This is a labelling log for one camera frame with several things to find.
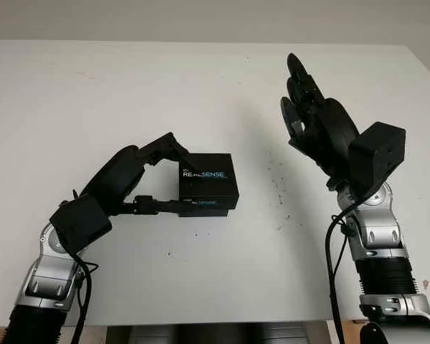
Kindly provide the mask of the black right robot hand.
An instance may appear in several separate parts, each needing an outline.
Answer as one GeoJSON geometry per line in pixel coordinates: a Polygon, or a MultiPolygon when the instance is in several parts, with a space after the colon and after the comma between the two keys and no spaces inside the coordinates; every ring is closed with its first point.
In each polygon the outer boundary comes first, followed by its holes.
{"type": "Polygon", "coordinates": [[[280,108],[289,144],[314,160],[330,185],[349,182],[348,149],[358,129],[337,100],[324,97],[295,54],[288,54],[287,67],[288,96],[281,98],[280,108]]]}

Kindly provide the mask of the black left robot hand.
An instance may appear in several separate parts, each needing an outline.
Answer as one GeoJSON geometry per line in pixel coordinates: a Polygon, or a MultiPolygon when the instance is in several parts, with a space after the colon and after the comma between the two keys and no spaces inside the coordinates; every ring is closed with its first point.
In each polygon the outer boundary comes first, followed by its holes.
{"type": "Polygon", "coordinates": [[[145,173],[145,165],[155,166],[162,160],[185,163],[196,171],[200,169],[190,152],[169,132],[142,148],[129,145],[119,150],[81,194],[94,197],[108,216],[126,214],[130,207],[124,200],[138,185],[145,173]]]}

